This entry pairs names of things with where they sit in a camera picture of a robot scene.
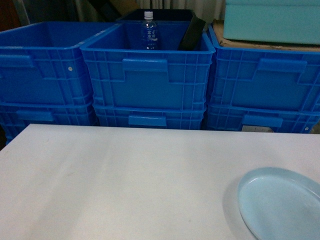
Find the plastic bottle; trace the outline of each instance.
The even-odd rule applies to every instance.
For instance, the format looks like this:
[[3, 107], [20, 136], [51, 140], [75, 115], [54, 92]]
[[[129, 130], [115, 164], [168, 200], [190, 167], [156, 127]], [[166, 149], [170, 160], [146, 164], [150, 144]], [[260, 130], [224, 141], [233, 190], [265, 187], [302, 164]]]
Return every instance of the plastic bottle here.
[[141, 25], [142, 49], [157, 50], [158, 46], [158, 29], [157, 24], [153, 21], [154, 13], [152, 11], [144, 12], [145, 21]]

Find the stacked crate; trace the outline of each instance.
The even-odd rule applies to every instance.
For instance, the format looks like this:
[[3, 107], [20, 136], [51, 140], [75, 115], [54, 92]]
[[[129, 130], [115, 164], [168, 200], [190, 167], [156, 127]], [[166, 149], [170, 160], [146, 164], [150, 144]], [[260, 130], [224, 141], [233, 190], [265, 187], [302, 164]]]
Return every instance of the stacked crate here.
[[320, 120], [320, 52], [220, 46], [208, 83], [207, 126], [241, 131], [269, 127], [280, 133], [309, 133]]
[[311, 131], [320, 120], [319, 10], [313, 0], [226, 1], [224, 28], [215, 22], [208, 29], [216, 49], [208, 129]]
[[0, 33], [0, 125], [7, 142], [31, 123], [98, 123], [80, 46], [112, 25], [42, 22]]
[[200, 129], [215, 52], [208, 36], [178, 51], [190, 23], [159, 21], [159, 50], [143, 50], [141, 23], [122, 21], [80, 48], [100, 125]]

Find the tabletop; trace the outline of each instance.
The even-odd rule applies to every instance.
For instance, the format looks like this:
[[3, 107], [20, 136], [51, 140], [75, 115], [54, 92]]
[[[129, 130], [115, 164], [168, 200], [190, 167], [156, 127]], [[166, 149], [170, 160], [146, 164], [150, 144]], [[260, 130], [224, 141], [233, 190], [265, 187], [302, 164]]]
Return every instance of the tabletop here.
[[237, 187], [320, 183], [320, 135], [31, 124], [0, 151], [5, 240], [254, 240]]

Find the light blue plate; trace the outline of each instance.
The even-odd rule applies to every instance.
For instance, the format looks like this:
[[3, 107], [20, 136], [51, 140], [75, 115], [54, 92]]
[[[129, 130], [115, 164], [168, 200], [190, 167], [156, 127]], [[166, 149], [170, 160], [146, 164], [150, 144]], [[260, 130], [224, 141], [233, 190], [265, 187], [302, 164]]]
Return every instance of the light blue plate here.
[[320, 184], [296, 172], [248, 172], [238, 185], [238, 205], [259, 240], [320, 240]]

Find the white curtain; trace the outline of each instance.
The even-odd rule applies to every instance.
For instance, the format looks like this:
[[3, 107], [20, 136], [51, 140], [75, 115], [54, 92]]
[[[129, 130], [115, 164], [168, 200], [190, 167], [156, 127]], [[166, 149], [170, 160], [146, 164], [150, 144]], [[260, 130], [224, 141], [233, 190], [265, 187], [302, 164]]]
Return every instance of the white curtain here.
[[[191, 9], [198, 18], [207, 23], [214, 19], [225, 18], [226, 0], [136, 0], [142, 9]], [[82, 22], [96, 22], [103, 19], [94, 7], [84, 0], [74, 0], [79, 20]]]
[[136, 0], [142, 9], [191, 9], [198, 18], [211, 23], [224, 19], [226, 0]]

